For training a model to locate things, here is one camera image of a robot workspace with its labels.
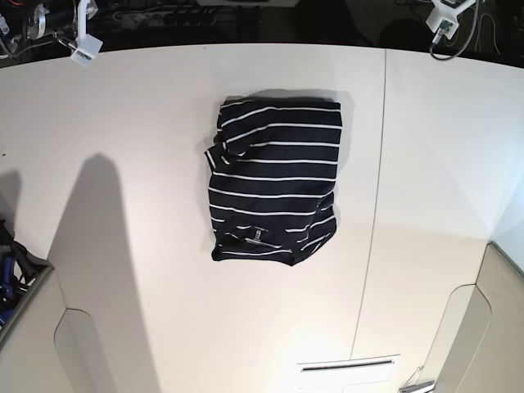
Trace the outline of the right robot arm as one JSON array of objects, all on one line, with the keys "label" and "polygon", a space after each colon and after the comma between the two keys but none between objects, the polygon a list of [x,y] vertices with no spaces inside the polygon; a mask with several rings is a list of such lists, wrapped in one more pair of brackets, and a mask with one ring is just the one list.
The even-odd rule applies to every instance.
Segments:
[{"label": "right robot arm", "polygon": [[17,59],[27,52],[59,44],[70,59],[87,65],[102,49],[103,41],[88,32],[101,3],[91,0],[2,1],[1,58]]}]

